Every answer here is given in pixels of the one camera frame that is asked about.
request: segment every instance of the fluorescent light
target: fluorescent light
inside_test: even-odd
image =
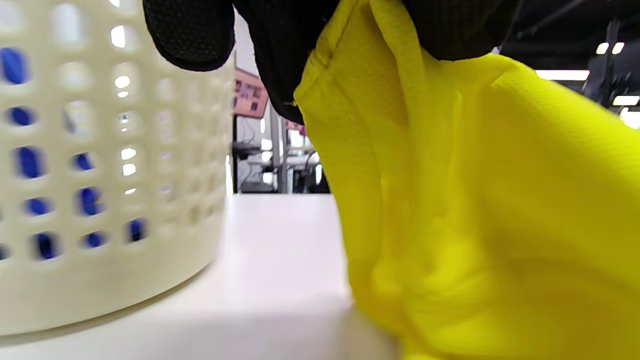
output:
[[[269,139],[262,139],[262,141],[260,142],[260,148],[263,151],[269,151],[273,149],[273,142]]]
[[[267,162],[271,160],[272,156],[273,156],[273,153],[271,151],[265,151],[262,153],[262,161]]]
[[[265,172],[262,175],[262,182],[265,183],[265,184],[273,185],[273,173],[272,172]]]
[[[124,26],[118,25],[111,29],[111,43],[115,47],[123,48],[127,45],[127,41],[124,36]]]
[[[124,176],[133,175],[136,173],[136,166],[133,164],[122,165],[122,174]]]
[[[537,70],[538,76],[546,80],[584,81],[589,70]]]
[[[604,55],[607,53],[607,50],[609,50],[609,43],[603,42],[602,44],[598,45],[598,49],[596,49],[596,54]]]
[[[322,181],[322,165],[316,166],[316,185],[319,185],[320,181]]]
[[[640,102],[640,96],[616,96],[613,106],[636,106]]]
[[[131,158],[133,158],[136,155],[136,149],[133,148],[126,148],[126,149],[122,149],[122,151],[120,151],[120,157],[123,160],[129,160]]]
[[[636,130],[640,129],[640,112],[624,111],[622,114],[620,114],[620,117],[628,127]]]
[[[611,51],[611,53],[613,55],[620,54],[622,53],[622,49],[624,49],[624,47],[625,47],[625,43],[619,42],[613,47],[613,50]]]
[[[123,75],[116,78],[115,85],[119,89],[129,86],[129,84],[131,84],[131,79],[128,76]]]

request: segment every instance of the ceiling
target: ceiling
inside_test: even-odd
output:
[[[640,40],[640,0],[524,0],[502,54],[534,69],[586,69],[611,19],[618,41]]]

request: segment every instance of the blue object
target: blue object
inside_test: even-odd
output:
[[[38,153],[32,147],[19,147],[16,150],[18,157],[19,171],[24,177],[29,179],[35,179],[42,176],[42,169],[40,168],[40,159]]]
[[[51,211],[47,201],[41,197],[27,200],[27,209],[33,215],[44,215]]]
[[[28,126],[33,124],[33,114],[27,108],[21,106],[9,109],[9,119],[16,125]]]
[[[147,237],[144,219],[137,218],[129,222],[129,239],[131,242],[140,241]]]
[[[104,235],[102,233],[91,233],[84,238],[86,245],[91,248],[100,247],[104,244]]]
[[[80,170],[91,170],[91,169],[93,169],[93,165],[91,165],[91,161],[89,161],[89,154],[84,152],[82,154],[76,155],[76,166]]]
[[[19,85],[27,81],[27,67],[24,56],[14,47],[0,49],[4,78],[10,83]]]
[[[78,193],[81,211],[87,216],[94,216],[102,213],[102,207],[98,204],[100,192],[95,188],[84,188]]]
[[[40,233],[34,235],[36,246],[38,248],[38,255],[43,260],[51,260],[58,256],[56,252],[56,240],[50,233]]]

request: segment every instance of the ceiling light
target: ceiling light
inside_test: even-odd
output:
[[[589,77],[589,70],[537,70],[538,76],[546,80],[584,81]]]
[[[273,149],[273,142],[269,139],[262,139],[262,141],[260,142],[260,148],[263,151],[269,151]]]
[[[636,106],[640,102],[640,96],[616,96],[613,106]]]
[[[596,49],[596,54],[604,55],[607,53],[607,50],[609,50],[609,43],[603,42],[602,44],[598,45],[598,49]]]
[[[625,43],[623,43],[623,42],[619,42],[619,43],[617,43],[617,44],[613,47],[613,50],[611,51],[611,53],[612,53],[613,55],[620,54],[620,53],[622,53],[622,49],[623,49],[624,47],[625,47]]]
[[[263,162],[270,161],[271,157],[273,157],[273,153],[271,151],[265,151],[265,152],[262,153],[262,161]]]
[[[636,129],[636,130],[640,129],[640,112],[627,111],[620,114],[620,117],[628,127],[631,127],[632,129]]]

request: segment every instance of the cable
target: cable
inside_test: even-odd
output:
[[[244,132],[247,133],[248,131],[246,130],[246,128],[248,127],[249,130],[251,131],[252,137],[249,139],[249,141],[247,141],[247,143],[252,143],[255,140],[255,130],[253,129],[253,127],[251,126],[251,124],[247,123],[248,121],[250,121],[250,119],[248,118],[244,118]]]
[[[242,192],[242,187],[244,186],[244,183],[246,183],[246,181],[249,180],[251,175],[253,175],[253,165],[249,165],[249,175],[247,175],[242,181],[242,183],[240,184],[240,187],[238,188],[240,192]]]

